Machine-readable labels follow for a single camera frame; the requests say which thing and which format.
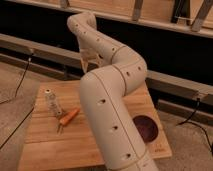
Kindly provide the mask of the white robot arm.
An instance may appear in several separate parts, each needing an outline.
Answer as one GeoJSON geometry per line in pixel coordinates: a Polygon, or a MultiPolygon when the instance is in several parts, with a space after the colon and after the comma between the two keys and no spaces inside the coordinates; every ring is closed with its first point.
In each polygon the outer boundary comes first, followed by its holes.
{"type": "Polygon", "coordinates": [[[98,53],[104,67],[80,80],[79,98],[109,171],[159,171],[142,140],[123,97],[145,83],[145,60],[127,45],[99,32],[95,15],[83,12],[67,20],[83,59],[98,53]]]}

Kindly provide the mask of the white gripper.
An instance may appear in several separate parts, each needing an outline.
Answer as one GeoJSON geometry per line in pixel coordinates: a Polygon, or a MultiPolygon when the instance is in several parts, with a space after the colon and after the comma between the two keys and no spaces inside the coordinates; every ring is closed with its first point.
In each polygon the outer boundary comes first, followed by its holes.
{"type": "Polygon", "coordinates": [[[95,63],[98,66],[102,65],[99,54],[90,47],[85,41],[81,38],[78,38],[79,52],[81,55],[81,65],[84,73],[87,73],[88,64],[90,60],[95,60],[95,63]]]}

